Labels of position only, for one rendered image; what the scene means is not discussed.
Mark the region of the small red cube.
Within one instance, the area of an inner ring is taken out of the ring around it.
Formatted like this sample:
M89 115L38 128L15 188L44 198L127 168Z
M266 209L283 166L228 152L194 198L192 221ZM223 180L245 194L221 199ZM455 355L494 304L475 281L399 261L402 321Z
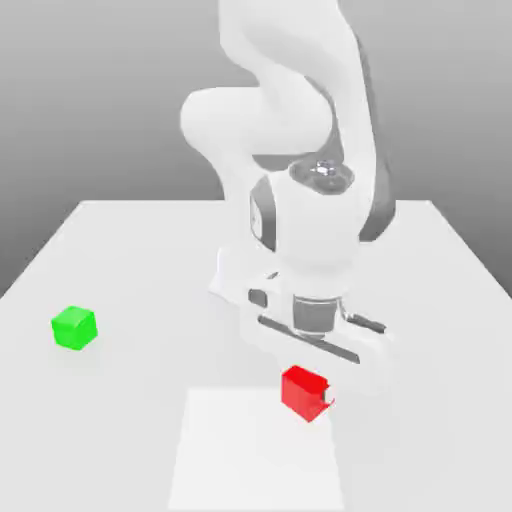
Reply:
M310 423L334 404L326 399L329 388L325 377L294 365L281 375L281 402Z

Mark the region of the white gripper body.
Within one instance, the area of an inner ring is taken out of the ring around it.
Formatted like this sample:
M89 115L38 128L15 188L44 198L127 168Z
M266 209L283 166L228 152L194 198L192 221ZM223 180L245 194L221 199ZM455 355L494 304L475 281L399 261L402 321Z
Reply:
M325 377L334 394L351 391L374 396L392 380L396 337L383 324L348 310L340 301L334 329L308 334L275 311L256 305L239 308L242 339L275 357L285 370L298 365Z

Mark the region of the small green cube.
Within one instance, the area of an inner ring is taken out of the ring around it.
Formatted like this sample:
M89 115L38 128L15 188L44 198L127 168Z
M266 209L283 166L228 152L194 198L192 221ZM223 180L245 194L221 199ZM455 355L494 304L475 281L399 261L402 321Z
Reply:
M82 350L98 336L95 313L69 306L51 320L55 343L71 350Z

